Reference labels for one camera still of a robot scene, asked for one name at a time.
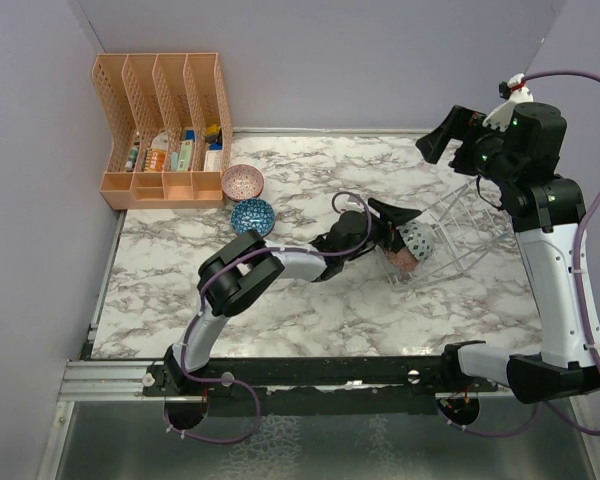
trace dish rack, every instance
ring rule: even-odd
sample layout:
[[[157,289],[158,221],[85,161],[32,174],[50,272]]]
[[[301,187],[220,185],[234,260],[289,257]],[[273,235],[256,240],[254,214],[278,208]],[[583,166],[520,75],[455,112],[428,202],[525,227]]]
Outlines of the dish rack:
[[[216,53],[102,54],[92,72],[113,144],[100,192],[115,210],[222,207],[222,172],[229,166],[233,127]],[[222,128],[222,171],[205,172],[205,131]],[[188,171],[171,171],[185,130],[195,132]],[[162,172],[146,172],[153,138],[168,134]],[[132,172],[125,163],[139,138]]]
[[[434,285],[465,275],[496,247],[515,250],[509,216],[489,205],[499,203],[495,185],[483,181],[480,193],[470,181],[429,205],[417,218],[434,232],[434,251],[413,272],[395,267],[376,249],[378,262],[389,282],[400,290]]]

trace table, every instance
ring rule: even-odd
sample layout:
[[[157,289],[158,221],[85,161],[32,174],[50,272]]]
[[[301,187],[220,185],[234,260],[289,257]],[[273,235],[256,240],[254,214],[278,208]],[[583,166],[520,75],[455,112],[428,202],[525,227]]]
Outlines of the table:
[[[466,182],[446,167],[449,151],[437,166],[424,163],[415,138],[244,135],[232,164],[264,173],[262,198],[276,210],[267,238],[304,244],[337,220],[330,199],[339,190],[422,209]],[[192,315],[199,265],[235,237],[230,214],[231,206],[127,213],[92,358],[163,356]],[[230,320],[212,356],[430,355],[463,340],[538,350],[539,317],[515,250],[414,292],[393,288],[373,255],[326,283],[276,282]]]

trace cable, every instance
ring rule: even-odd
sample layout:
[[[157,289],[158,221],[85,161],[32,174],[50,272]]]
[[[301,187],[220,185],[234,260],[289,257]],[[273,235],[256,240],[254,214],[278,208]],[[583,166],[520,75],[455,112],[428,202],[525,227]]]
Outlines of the cable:
[[[555,77],[555,76],[572,76],[572,77],[582,77],[588,78],[590,80],[596,81],[600,83],[600,76],[594,73],[583,72],[580,70],[552,70],[548,72],[538,72],[531,75],[526,75],[522,81],[526,82],[529,80],[534,80],[537,78],[545,78],[545,77]],[[584,238],[584,233],[587,228],[587,224],[591,217],[593,217],[594,213],[600,206],[600,191],[594,198],[591,206],[587,213],[582,217],[582,220],[578,224],[578,228],[576,230],[576,235],[574,239],[573,245],[573,274],[575,275],[575,283],[576,283],[576,292],[578,296],[578,306],[580,308],[580,316],[582,317],[582,326],[584,328],[584,335],[589,345],[595,345],[595,338],[593,336],[593,329],[591,328],[591,319],[589,318],[589,311],[587,308],[587,300],[584,291],[584,282],[582,280],[582,264],[581,264],[581,250],[582,250],[582,239]],[[590,348],[591,357],[596,365],[598,370],[598,374],[600,375],[600,354],[595,348]],[[549,402],[545,402],[545,404],[551,409],[553,413],[558,415],[562,420],[566,423],[577,429],[582,433],[586,433],[588,435],[600,436],[600,430],[592,430],[581,425],[578,425],[576,422],[567,417],[564,413],[558,410],[555,406],[553,406]]]
[[[364,211],[365,211],[365,214],[367,217],[367,233],[366,233],[364,239],[358,245],[356,245],[355,247],[352,247],[348,250],[344,250],[342,252],[307,251],[306,247],[303,248],[303,247],[286,247],[286,246],[285,247],[260,248],[253,252],[250,252],[240,258],[237,258],[233,262],[229,263],[226,267],[224,267],[219,272],[217,272],[215,275],[213,275],[200,289],[200,310],[193,316],[193,318],[189,322],[189,325],[187,326],[187,329],[185,330],[184,337],[182,340],[183,346],[182,346],[182,350],[180,352],[180,368],[182,369],[182,373],[185,377],[187,377],[189,380],[193,380],[194,382],[198,382],[198,383],[232,383],[234,385],[240,385],[241,387],[246,389],[253,397],[253,400],[256,405],[256,413],[255,413],[254,422],[251,424],[251,426],[247,429],[246,432],[244,432],[243,434],[241,434],[237,437],[227,438],[227,439],[212,438],[212,437],[207,437],[204,435],[199,435],[197,433],[191,433],[187,430],[179,430],[179,429],[175,428],[171,424],[171,422],[169,420],[169,412],[165,408],[164,409],[164,419],[165,419],[165,422],[167,423],[167,425],[169,426],[169,428],[167,428],[167,432],[173,431],[175,433],[179,433],[182,438],[189,437],[189,438],[195,438],[197,440],[202,440],[202,441],[208,442],[208,443],[227,445],[227,444],[241,442],[242,440],[251,436],[253,434],[253,432],[255,432],[255,430],[258,428],[258,425],[260,424],[260,418],[261,418],[260,400],[258,399],[258,394],[253,389],[253,387],[251,387],[249,384],[243,382],[242,380],[196,377],[187,371],[185,361],[186,361],[186,350],[187,350],[187,344],[189,342],[189,337],[191,336],[191,333],[193,332],[193,328],[195,327],[196,323],[198,323],[198,320],[200,320],[200,317],[204,313],[204,310],[206,308],[206,302],[204,299],[206,298],[206,294],[207,294],[207,291],[209,290],[209,287],[216,280],[218,280],[218,278],[220,278],[222,275],[227,273],[229,270],[237,267],[239,264],[245,263],[246,261],[252,259],[253,257],[262,255],[263,253],[274,253],[274,252],[280,252],[282,250],[284,250],[285,252],[291,252],[291,253],[304,253],[304,254],[308,254],[308,255],[314,255],[316,257],[341,257],[341,256],[346,256],[346,255],[355,253],[357,250],[364,247],[367,243],[367,240],[369,239],[369,236],[371,235],[371,227],[372,227],[371,210],[369,210],[369,206],[367,205],[367,203],[364,200],[362,200],[362,198],[359,195],[352,193],[352,192],[343,191],[343,192],[336,193],[333,196],[333,198],[331,199],[331,207],[333,208],[333,210],[336,213],[342,213],[341,210],[338,210],[338,208],[336,207],[336,203],[335,203],[336,199],[338,197],[340,197],[341,195],[349,195],[350,197],[353,197],[364,208]]]
[[[527,430],[529,430],[529,428],[531,428],[531,425],[533,425],[533,423],[538,418],[538,414],[540,413],[540,410],[541,410],[541,408],[540,408],[541,405],[542,404],[540,404],[540,403],[536,403],[533,406],[533,411],[531,412],[531,418],[529,418],[529,420],[527,420],[520,427],[516,428],[515,430],[511,430],[510,432],[483,432],[482,430],[474,430],[472,428],[468,428],[466,425],[458,425],[457,423],[448,419],[445,416],[445,414],[442,413],[442,410],[440,410],[439,407],[438,407],[438,415],[440,415],[442,418],[445,419],[447,425],[449,425],[453,428],[456,428],[458,430],[462,430],[465,433],[470,433],[471,435],[476,435],[478,437],[486,437],[486,438],[507,438],[507,437],[514,437],[516,435],[519,435],[522,432],[526,432]]]

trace blue bowl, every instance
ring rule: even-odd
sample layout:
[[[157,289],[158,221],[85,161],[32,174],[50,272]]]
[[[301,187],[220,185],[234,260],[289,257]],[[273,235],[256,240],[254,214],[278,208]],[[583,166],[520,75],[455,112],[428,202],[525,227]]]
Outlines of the blue bowl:
[[[241,235],[256,230],[261,236],[273,230],[275,212],[271,205],[259,198],[249,198],[238,203],[231,214],[231,227]]]

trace white wire dish rack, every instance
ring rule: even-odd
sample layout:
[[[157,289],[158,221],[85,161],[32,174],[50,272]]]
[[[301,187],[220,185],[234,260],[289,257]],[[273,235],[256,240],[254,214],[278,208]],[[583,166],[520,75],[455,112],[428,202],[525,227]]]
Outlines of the white wire dish rack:
[[[480,193],[492,204],[499,204],[500,192],[490,182],[482,182]],[[417,220],[433,228],[435,248],[414,271],[398,269],[376,249],[378,262],[396,289],[411,290],[457,278],[494,248],[505,243],[516,248],[509,216],[480,198],[475,181],[439,198]]]

